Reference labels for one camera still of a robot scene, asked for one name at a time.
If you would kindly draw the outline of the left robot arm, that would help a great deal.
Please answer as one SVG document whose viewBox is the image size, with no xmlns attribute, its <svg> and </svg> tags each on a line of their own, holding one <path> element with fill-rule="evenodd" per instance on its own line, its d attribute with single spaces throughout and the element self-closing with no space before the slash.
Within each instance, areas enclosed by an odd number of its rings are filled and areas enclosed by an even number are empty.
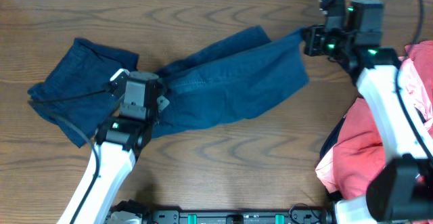
<svg viewBox="0 0 433 224">
<path fill-rule="evenodd" d="M 60 223 L 104 223 L 120 186 L 150 142 L 166 87 L 150 72 L 120 69 L 110 79 L 122 92 L 118 116 L 109 116 L 97 128 L 92 153 Z"/>
</svg>

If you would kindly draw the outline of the navy blue shorts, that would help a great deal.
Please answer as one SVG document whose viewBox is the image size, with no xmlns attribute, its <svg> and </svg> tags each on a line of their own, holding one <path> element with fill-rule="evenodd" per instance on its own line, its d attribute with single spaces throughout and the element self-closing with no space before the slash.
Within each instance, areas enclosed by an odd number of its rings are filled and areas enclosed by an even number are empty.
<svg viewBox="0 0 433 224">
<path fill-rule="evenodd" d="M 299 50 L 301 31 L 272 41 L 247 28 L 156 71 L 166 85 L 152 137 L 253 119 L 309 81 Z"/>
</svg>

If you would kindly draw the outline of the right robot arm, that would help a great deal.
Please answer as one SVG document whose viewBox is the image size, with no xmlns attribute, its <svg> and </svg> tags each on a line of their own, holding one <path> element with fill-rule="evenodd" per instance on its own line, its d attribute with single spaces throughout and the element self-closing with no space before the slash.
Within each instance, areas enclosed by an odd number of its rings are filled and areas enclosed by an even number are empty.
<svg viewBox="0 0 433 224">
<path fill-rule="evenodd" d="M 320 0 L 324 24 L 303 30 L 308 56 L 339 63 L 367 102 L 386 166 L 366 194 L 334 204 L 334 223 L 398 223 L 432 218 L 432 138 L 400 87 L 401 62 L 382 47 L 384 4 L 378 0 Z"/>
</svg>

